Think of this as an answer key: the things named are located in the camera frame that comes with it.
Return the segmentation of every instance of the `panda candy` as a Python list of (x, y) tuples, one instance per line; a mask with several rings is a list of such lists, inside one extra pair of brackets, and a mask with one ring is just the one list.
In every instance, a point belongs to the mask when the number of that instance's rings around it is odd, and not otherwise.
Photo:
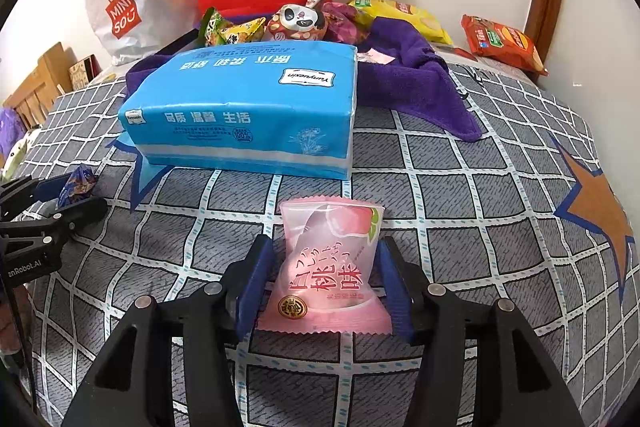
[(321, 41), (326, 33), (326, 20), (320, 10), (285, 4), (267, 23), (267, 32), (277, 41)]

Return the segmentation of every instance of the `blue gripper pad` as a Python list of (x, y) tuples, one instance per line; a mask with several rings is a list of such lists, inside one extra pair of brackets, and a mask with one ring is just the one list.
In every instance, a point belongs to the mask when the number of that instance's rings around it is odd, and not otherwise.
[(244, 336), (254, 327), (255, 317), (262, 301), (262, 293), (267, 277), (276, 258), (273, 250), (273, 241), (264, 241), (258, 254), (254, 270), (247, 279), (247, 284), (238, 299), (238, 316), (236, 317), (236, 335), (238, 339)]
[(386, 239), (378, 241), (375, 263), (382, 273), (382, 282), (386, 292), (386, 308), (391, 315), (394, 334), (410, 343), (414, 336), (414, 327), (411, 321), (411, 299), (404, 287)]

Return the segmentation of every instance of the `orange snack bag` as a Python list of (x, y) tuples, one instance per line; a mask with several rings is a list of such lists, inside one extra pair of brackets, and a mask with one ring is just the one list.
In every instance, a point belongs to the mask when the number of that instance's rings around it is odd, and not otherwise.
[(533, 41), (521, 31), (469, 15), (462, 16), (462, 27), (474, 55), (494, 58), (524, 71), (548, 75)]

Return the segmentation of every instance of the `blue tissue box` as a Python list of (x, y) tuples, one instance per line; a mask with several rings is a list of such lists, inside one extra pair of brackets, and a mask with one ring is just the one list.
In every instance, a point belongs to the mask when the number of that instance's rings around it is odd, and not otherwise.
[(348, 180), (356, 48), (256, 42), (181, 53), (118, 117), (150, 163)]

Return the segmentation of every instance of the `screw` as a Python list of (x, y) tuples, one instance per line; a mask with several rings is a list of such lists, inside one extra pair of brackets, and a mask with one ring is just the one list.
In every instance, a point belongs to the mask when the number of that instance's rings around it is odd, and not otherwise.
[(136, 308), (143, 310), (144, 308), (148, 308), (149, 304), (151, 304), (151, 297), (149, 295), (141, 295), (136, 299)]
[(514, 311), (514, 309), (516, 309), (516, 305), (509, 299), (499, 299), (498, 308), (500, 308), (503, 312), (512, 312)]
[(207, 295), (215, 295), (222, 292), (222, 284), (219, 282), (210, 282), (204, 286), (204, 293)]
[(432, 283), (427, 286), (427, 291), (431, 295), (442, 297), (447, 292), (447, 289), (442, 284)]

